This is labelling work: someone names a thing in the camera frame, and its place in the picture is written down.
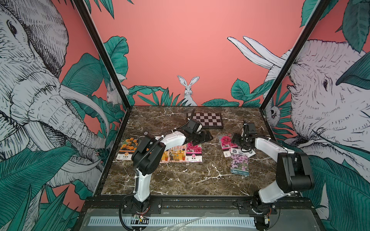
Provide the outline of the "orange marigold seed packet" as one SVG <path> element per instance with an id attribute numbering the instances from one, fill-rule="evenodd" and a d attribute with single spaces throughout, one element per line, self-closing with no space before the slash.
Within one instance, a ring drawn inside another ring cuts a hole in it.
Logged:
<path id="1" fill-rule="evenodd" d="M 123 141 L 123 144 L 119 147 L 118 154 L 116 156 L 117 161 L 131 161 L 132 155 L 138 148 L 138 139 L 128 138 Z"/>

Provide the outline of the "purple flower seed packet front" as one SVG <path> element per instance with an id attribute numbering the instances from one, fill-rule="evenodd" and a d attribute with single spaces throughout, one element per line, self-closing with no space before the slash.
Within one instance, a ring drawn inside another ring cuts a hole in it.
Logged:
<path id="1" fill-rule="evenodd" d="M 232 174 L 249 176 L 249 159 L 246 155 L 232 154 L 231 155 L 230 172 Z"/>

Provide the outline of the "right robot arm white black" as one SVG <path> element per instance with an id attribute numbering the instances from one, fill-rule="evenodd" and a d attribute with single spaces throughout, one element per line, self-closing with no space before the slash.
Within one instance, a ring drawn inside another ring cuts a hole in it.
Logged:
<path id="1" fill-rule="evenodd" d="M 275 181 L 254 194 L 254 204 L 258 206 L 272 204 L 285 196 L 314 188 L 314 176 L 308 155 L 283 147 L 271 138 L 258 135 L 254 123 L 244 121 L 242 133 L 235 133 L 232 143 L 240 146 L 245 152 L 257 149 L 277 164 Z"/>

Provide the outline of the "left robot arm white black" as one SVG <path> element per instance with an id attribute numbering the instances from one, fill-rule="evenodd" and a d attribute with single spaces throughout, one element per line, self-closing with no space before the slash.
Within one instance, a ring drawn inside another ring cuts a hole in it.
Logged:
<path id="1" fill-rule="evenodd" d="M 150 197 L 151 176 L 159 166 L 165 151 L 188 143 L 198 145 L 211 140 L 211 133 L 204 130 L 202 124 L 194 119 L 189 119 L 179 128 L 166 131 L 160 136 L 145 135 L 132 155 L 135 169 L 134 201 L 142 204 Z"/>

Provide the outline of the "sunflower shop seed packet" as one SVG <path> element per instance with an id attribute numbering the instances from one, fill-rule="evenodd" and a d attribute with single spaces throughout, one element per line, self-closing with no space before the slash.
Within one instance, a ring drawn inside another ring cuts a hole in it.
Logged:
<path id="1" fill-rule="evenodd" d="M 169 150 L 169 161 L 174 163 L 181 163 L 186 161 L 186 145 L 179 145 Z"/>
<path id="2" fill-rule="evenodd" d="M 170 162 L 170 150 L 164 151 L 161 157 L 160 163 L 169 163 Z"/>

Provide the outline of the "purple flower seed packet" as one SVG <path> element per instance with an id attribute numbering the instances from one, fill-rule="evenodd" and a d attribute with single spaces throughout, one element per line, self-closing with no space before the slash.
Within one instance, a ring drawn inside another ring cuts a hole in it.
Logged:
<path id="1" fill-rule="evenodd" d="M 232 174 L 249 176 L 249 159 L 246 155 L 232 154 L 231 155 L 230 172 Z"/>
<path id="2" fill-rule="evenodd" d="M 247 156 L 248 158 L 256 154 L 254 150 L 243 152 L 241 149 L 238 149 L 238 148 L 230 148 L 226 151 L 223 151 L 223 153 L 224 153 L 224 157 L 231 157 L 232 155 L 243 155 L 243 156 Z"/>

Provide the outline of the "pink flower seed packet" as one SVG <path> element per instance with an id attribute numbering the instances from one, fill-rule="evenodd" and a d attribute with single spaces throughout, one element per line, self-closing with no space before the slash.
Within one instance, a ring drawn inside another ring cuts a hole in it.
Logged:
<path id="1" fill-rule="evenodd" d="M 230 148 L 237 148 L 238 145 L 232 142 L 232 137 L 230 135 L 220 135 L 218 136 L 220 145 L 223 151 L 227 151 Z"/>
<path id="2" fill-rule="evenodd" d="M 194 145 L 193 143 L 188 143 L 185 161 L 194 163 L 202 162 L 202 144 Z"/>

